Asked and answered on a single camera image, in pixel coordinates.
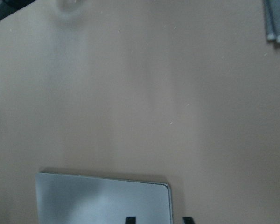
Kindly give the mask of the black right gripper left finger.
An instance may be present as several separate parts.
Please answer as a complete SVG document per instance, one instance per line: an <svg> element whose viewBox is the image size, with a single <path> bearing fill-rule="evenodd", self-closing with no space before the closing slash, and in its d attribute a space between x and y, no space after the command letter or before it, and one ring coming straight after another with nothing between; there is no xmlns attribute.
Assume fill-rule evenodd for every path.
<svg viewBox="0 0 280 224"><path fill-rule="evenodd" d="M136 217L127 217L125 219L125 224L136 224Z"/></svg>

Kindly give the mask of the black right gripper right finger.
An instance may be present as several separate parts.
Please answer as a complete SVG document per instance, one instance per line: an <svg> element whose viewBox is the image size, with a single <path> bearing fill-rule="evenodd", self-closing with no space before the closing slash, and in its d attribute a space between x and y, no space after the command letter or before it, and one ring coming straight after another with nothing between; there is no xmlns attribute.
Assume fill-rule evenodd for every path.
<svg viewBox="0 0 280 224"><path fill-rule="evenodd" d="M184 224L195 224L195 221L192 217L183 217L182 220Z"/></svg>

